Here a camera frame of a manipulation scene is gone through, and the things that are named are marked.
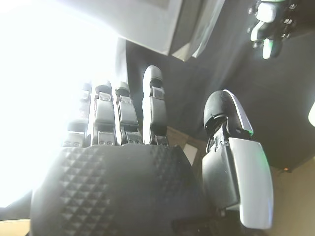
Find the dark floor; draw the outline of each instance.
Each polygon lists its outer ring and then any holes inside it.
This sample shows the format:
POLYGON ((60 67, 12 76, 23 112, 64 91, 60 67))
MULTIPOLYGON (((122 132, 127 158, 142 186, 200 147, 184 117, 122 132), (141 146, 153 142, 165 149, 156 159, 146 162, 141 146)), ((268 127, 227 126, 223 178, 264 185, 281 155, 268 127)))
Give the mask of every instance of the dark floor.
POLYGON ((147 65, 159 66, 169 125, 203 140, 208 96, 229 89, 242 103, 269 163, 292 170, 315 155, 315 127, 308 121, 315 101, 315 1, 302 1, 297 32, 271 60, 264 60, 249 42, 250 3, 226 0, 208 46, 197 59, 181 62, 128 43, 129 84, 142 116, 142 75, 147 65))

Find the bright light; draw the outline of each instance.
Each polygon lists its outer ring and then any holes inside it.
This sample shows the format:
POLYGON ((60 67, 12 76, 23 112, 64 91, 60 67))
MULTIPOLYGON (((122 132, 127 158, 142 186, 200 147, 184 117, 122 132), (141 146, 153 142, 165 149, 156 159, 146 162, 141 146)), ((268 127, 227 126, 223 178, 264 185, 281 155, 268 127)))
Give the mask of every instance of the bright light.
POLYGON ((315 102, 309 113, 309 121, 313 126, 315 126, 315 102))
POLYGON ((41 180, 58 151, 71 92, 113 78, 117 36, 69 9, 0 0, 0 207, 41 180))

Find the wall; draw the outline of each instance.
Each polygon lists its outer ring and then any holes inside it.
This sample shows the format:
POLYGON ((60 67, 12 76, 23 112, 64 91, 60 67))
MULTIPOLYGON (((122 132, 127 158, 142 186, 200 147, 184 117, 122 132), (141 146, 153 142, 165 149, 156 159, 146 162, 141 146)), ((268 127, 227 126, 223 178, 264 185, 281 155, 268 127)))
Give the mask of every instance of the wall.
POLYGON ((272 168, 274 221, 269 236, 315 235, 315 158, 293 173, 272 168))

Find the robotic hand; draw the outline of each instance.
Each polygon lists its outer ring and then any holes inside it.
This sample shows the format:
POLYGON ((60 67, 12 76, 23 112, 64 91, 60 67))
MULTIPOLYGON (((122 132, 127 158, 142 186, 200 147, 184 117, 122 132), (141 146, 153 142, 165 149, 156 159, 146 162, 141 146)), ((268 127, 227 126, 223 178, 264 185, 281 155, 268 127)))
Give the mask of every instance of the robotic hand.
POLYGON ((248 29, 253 47, 263 46, 263 58, 275 58, 282 49, 283 39, 289 38, 296 25, 299 0, 259 0, 248 13, 256 15, 257 22, 248 29))
POLYGON ((92 91, 84 85, 63 148, 33 190, 29 235, 211 235, 209 223, 227 210, 239 210, 247 228, 270 228, 268 163, 231 92, 214 92, 205 106, 203 190, 181 148, 168 143, 157 67, 143 79, 143 139, 127 83, 92 91))

